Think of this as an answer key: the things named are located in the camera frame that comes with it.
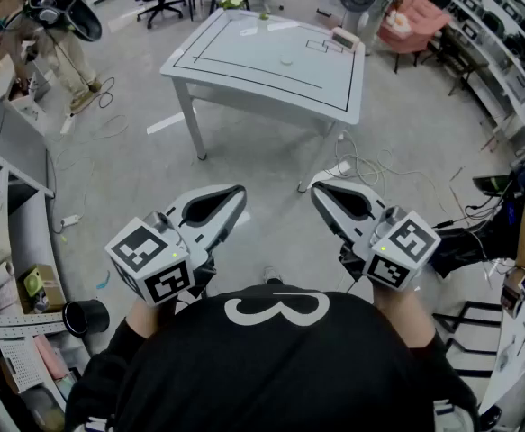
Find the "black t-shirt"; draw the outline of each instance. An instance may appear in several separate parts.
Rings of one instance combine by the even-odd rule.
[[[198,301],[142,342],[123,323],[93,357],[67,430],[113,413],[118,431],[433,431],[438,400],[476,419],[438,337],[411,350],[341,292],[250,287]]]

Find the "table leg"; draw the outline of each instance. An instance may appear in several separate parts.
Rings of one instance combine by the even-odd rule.
[[[322,146],[320,147],[318,154],[316,154],[316,157],[312,161],[308,173],[304,175],[303,180],[298,185],[298,192],[306,192],[306,190],[308,189],[308,185],[312,181],[312,178],[316,176],[316,173],[324,169],[324,165],[326,164],[328,157],[334,155],[334,146],[336,145],[338,136],[342,134],[346,127],[346,123],[342,123],[340,121],[335,121],[330,126],[330,130],[328,131],[328,134],[324,137]]]
[[[188,127],[188,131],[190,131],[190,137],[194,143],[196,154],[200,160],[205,160],[206,150],[204,149],[204,143],[202,142],[198,122],[196,121],[194,110],[192,109],[192,100],[188,93],[188,86],[186,82],[183,82],[182,80],[172,79],[172,81],[174,82],[174,89],[176,90],[180,107],[182,107],[182,113],[186,119],[186,126]]]

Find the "beige pants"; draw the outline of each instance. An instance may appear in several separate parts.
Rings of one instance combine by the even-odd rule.
[[[42,44],[41,55],[59,82],[76,99],[87,93],[88,85],[94,83],[96,72],[88,65],[78,38],[67,31],[50,31],[52,39]]]

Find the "pegboard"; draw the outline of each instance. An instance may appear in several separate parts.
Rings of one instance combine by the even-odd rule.
[[[0,327],[13,327],[19,325],[38,325],[62,321],[62,312],[42,313],[36,315],[0,315]]]
[[[29,347],[31,341],[0,341],[0,350],[6,360],[10,361],[11,375],[24,392],[42,382],[40,373],[34,364],[35,351]]]
[[[0,327],[0,339],[23,338],[24,336],[47,335],[66,331],[61,321],[43,325],[29,325],[23,327]]]

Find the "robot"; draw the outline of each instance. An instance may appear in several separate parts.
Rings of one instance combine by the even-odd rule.
[[[343,240],[339,261],[362,275],[403,290],[438,246],[439,236],[414,211],[386,208],[369,187],[318,182],[312,202]],[[118,274],[147,304],[157,306],[184,290],[194,297],[216,274],[213,251],[246,207],[241,185],[212,185],[184,193],[164,211],[134,218],[105,250]]]

